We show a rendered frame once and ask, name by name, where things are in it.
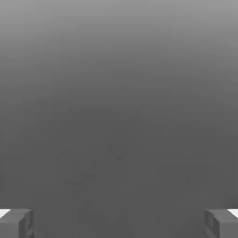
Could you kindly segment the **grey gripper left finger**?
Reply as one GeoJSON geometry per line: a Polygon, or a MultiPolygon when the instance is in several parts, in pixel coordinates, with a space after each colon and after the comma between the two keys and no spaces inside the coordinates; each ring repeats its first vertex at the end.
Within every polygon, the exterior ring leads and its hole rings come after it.
{"type": "Polygon", "coordinates": [[[0,209],[0,238],[34,238],[34,210],[0,209]]]}

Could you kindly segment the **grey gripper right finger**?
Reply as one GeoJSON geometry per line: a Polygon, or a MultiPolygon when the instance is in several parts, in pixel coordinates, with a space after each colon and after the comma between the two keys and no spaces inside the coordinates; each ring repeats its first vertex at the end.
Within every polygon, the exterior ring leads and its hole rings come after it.
{"type": "Polygon", "coordinates": [[[238,209],[206,209],[205,238],[238,238],[238,209]]]}

